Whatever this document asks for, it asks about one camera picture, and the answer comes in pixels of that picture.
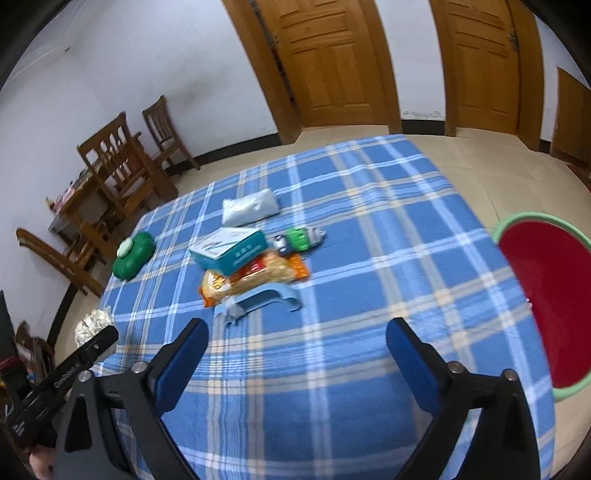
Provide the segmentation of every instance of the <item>orange snack wrapper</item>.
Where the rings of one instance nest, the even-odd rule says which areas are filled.
[[[263,283],[289,283],[308,278],[310,273],[298,254],[283,258],[276,250],[265,250],[229,277],[212,270],[203,276],[199,293],[206,307],[214,307],[225,297],[240,295]]]

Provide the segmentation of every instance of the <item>green rim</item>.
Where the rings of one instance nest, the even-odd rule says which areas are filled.
[[[574,225],[562,220],[561,218],[548,215],[547,213],[540,213],[540,212],[521,212],[516,213],[515,215],[510,216],[509,218],[503,220],[499,223],[495,229],[491,233],[491,237],[497,245],[501,240],[503,233],[511,226],[515,225],[516,223],[524,222],[526,220],[537,220],[539,222],[549,223],[551,225],[557,226],[562,230],[570,233],[573,237],[575,237],[579,242],[581,242],[584,247],[591,253],[591,240],[578,228]],[[580,392],[584,389],[587,385],[591,383],[591,371],[587,373],[581,380],[576,382],[574,385],[564,388],[552,388],[552,393],[554,394],[554,401],[559,402],[564,400],[565,398],[569,398],[575,393]]]

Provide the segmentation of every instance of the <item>red round surface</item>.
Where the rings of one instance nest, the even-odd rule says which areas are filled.
[[[532,303],[552,385],[574,385],[591,369],[591,253],[565,230],[535,220],[510,226],[499,247]]]

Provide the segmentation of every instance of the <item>human hand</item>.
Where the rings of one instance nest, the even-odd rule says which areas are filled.
[[[43,445],[33,447],[29,455],[33,473],[39,480],[53,480],[53,467],[56,464],[56,450]]]

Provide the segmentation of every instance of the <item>green gourd-shaped object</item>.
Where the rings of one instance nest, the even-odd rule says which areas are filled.
[[[131,280],[152,258],[155,250],[156,244],[148,232],[140,232],[133,239],[123,240],[113,263],[113,275],[120,280]]]

